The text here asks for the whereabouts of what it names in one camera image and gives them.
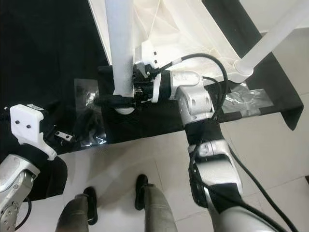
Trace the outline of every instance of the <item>black cable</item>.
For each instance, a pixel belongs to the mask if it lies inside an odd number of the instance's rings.
[[[214,82],[217,87],[218,87],[218,99],[217,99],[217,107],[215,110],[219,110],[220,108],[220,102],[221,102],[221,98],[222,98],[222,87],[221,87],[221,84],[214,78],[211,78],[211,77],[206,77],[206,76],[203,76],[203,79],[205,80],[209,80],[209,81],[212,81]]]
[[[285,215],[284,212],[281,211],[281,209],[274,203],[274,201],[271,199],[271,197],[267,194],[263,186],[260,184],[260,182],[255,178],[255,176],[248,170],[248,168],[240,161],[240,159],[236,156],[232,148],[229,146],[231,154],[233,158],[236,160],[236,162],[240,165],[240,167],[247,173],[247,175],[253,180],[253,182],[256,184],[258,189],[261,191],[261,193],[264,195],[266,200],[269,202],[269,204],[276,210],[276,212],[280,215],[280,217],[285,221],[285,223],[290,227],[290,229],[294,232],[297,232],[297,228],[295,225],[290,221],[290,219]]]
[[[179,64],[179,63],[181,63],[182,61],[184,61],[186,59],[197,58],[197,57],[204,57],[204,58],[211,59],[213,62],[215,62],[218,65],[218,67],[220,68],[220,70],[222,72],[223,79],[224,79],[224,82],[225,82],[225,87],[224,87],[224,92],[222,94],[221,101],[220,101],[220,103],[218,105],[218,109],[221,109],[222,106],[223,106],[223,103],[225,101],[225,98],[226,98],[226,95],[227,95],[227,91],[228,91],[228,78],[227,78],[227,73],[226,73],[226,70],[225,70],[223,64],[214,56],[211,56],[211,55],[206,54],[206,53],[193,53],[193,54],[181,57],[180,59],[172,61],[172,62],[164,65],[163,67],[152,71],[151,72],[151,76],[157,76],[159,73],[161,73],[165,69],[168,69],[168,68],[170,68],[173,65]],[[220,112],[220,110],[216,110],[211,118],[212,119],[216,119],[218,114],[219,114],[219,112]]]
[[[26,200],[28,202],[27,214],[26,214],[25,218],[22,220],[22,222],[18,226],[15,227],[15,231],[17,231],[20,227],[22,227],[25,224],[25,222],[28,220],[29,216],[30,216],[31,209],[32,209],[32,203],[31,203],[29,197],[26,197]]]
[[[200,177],[197,175],[196,172],[194,172],[194,160],[195,158],[197,157],[197,145],[193,151],[193,155],[190,159],[190,164],[189,164],[189,169],[191,170],[191,173],[193,174],[194,178],[196,179],[196,181],[202,185],[203,187],[207,188],[210,192],[216,194],[217,196],[229,201],[229,202],[232,202],[234,203],[235,205],[238,205],[238,206],[241,206],[243,207],[244,209],[252,212],[253,214],[259,216],[261,219],[263,219],[264,221],[266,221],[269,225],[271,225],[274,229],[278,230],[279,232],[286,232],[286,230],[281,226],[279,225],[277,222],[275,222],[273,219],[271,219],[270,217],[268,217],[267,215],[265,215],[264,213],[262,213],[261,211],[253,208],[252,206],[246,204],[245,202],[241,202],[241,201],[237,201],[237,200],[234,200],[234,199],[231,199],[230,197],[216,191],[212,186],[209,186],[207,185],[206,183],[204,183]]]

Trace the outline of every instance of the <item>foot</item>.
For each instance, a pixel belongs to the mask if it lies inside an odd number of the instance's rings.
[[[148,178],[144,174],[140,174],[137,177],[136,180],[136,186],[135,186],[135,192],[136,192],[136,197],[135,197],[135,208],[137,210],[142,210],[145,207],[144,203],[144,186],[148,184]]]
[[[86,188],[84,194],[88,195],[88,224],[92,226],[98,221],[97,195],[93,187]]]

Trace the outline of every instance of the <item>white support rod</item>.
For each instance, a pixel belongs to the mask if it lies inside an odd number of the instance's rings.
[[[235,62],[236,70],[242,75],[252,75],[255,66],[274,50],[306,16],[309,16],[309,0],[299,0],[241,60]]]
[[[114,94],[133,97],[133,0],[105,0]]]

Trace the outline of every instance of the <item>plastic packaging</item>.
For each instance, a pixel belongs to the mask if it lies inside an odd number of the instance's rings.
[[[75,139],[81,147],[107,143],[101,108],[93,101],[99,97],[97,80],[75,79],[76,123],[73,128]]]
[[[243,117],[261,114],[260,108],[273,106],[264,89],[249,90],[246,83],[241,83],[232,93],[227,94],[223,104],[223,112],[240,112]]]

